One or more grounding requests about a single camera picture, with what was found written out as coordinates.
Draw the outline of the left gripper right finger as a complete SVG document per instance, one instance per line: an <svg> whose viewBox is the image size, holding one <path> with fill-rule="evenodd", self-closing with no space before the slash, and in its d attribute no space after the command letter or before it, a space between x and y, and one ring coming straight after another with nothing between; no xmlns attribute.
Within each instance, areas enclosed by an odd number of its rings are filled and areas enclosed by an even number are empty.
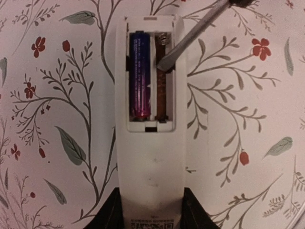
<svg viewBox="0 0 305 229"><path fill-rule="evenodd" d="M181 229L220 229L204 210L189 187L184 188Z"/></svg>

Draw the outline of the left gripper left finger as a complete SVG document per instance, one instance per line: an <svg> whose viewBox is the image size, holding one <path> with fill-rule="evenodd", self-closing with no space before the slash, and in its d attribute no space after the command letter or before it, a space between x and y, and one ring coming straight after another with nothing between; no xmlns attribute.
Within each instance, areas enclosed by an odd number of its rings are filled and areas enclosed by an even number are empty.
<svg viewBox="0 0 305 229"><path fill-rule="evenodd" d="M123 229L124 221L119 187L115 187L85 229Z"/></svg>

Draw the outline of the white air conditioner remote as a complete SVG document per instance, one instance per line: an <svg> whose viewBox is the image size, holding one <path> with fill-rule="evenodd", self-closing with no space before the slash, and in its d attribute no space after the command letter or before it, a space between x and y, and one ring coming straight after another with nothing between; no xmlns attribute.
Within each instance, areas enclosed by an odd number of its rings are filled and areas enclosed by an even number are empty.
<svg viewBox="0 0 305 229"><path fill-rule="evenodd" d="M129 110L130 34L150 35L151 115L132 121ZM184 36L177 15L135 16L116 32L115 124L124 226L178 229L182 217L186 156L186 57L167 72L160 59Z"/></svg>

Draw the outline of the yellow handled screwdriver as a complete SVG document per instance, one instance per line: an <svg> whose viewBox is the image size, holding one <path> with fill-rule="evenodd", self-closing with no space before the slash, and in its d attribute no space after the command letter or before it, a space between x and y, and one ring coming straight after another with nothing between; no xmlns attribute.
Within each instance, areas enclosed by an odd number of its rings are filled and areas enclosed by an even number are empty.
<svg viewBox="0 0 305 229"><path fill-rule="evenodd" d="M157 64L157 69L168 71L171 69L183 52L203 33L225 10L231 6L245 8L251 5L253 0L218 0L203 18L167 53Z"/></svg>

